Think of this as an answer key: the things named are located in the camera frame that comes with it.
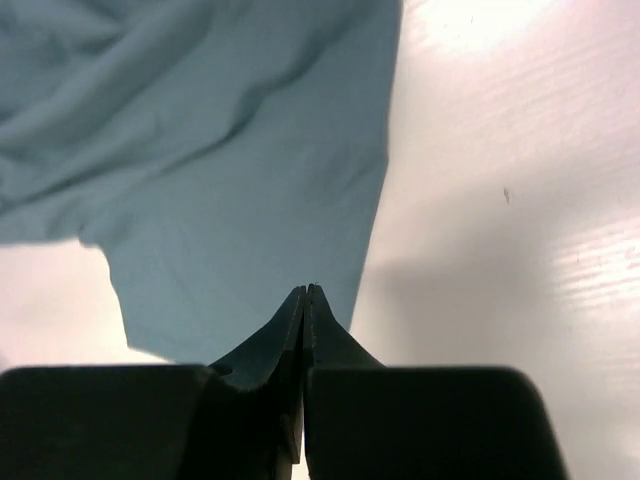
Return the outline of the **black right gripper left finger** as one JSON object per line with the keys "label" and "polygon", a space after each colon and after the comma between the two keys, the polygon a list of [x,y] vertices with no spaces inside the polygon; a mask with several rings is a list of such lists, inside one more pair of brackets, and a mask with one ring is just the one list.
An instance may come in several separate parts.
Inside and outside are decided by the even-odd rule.
{"label": "black right gripper left finger", "polygon": [[287,479],[300,455],[306,291],[210,365],[20,367],[1,377],[5,479]]}

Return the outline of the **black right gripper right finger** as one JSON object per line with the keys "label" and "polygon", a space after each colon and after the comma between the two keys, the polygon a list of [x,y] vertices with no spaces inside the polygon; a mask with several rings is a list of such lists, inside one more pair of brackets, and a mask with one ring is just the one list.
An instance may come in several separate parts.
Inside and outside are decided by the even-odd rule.
{"label": "black right gripper right finger", "polygon": [[535,385],[494,366],[387,367],[317,285],[303,314],[304,433],[313,479],[564,479]]}

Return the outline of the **teal blue t-shirt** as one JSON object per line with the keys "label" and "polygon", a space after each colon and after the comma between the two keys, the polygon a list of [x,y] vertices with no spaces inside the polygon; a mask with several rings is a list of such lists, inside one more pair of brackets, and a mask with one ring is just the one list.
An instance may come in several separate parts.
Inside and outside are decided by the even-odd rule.
{"label": "teal blue t-shirt", "polygon": [[75,238],[128,343],[225,354],[289,291],[349,323],[388,164],[397,1],[5,1],[1,240]]}

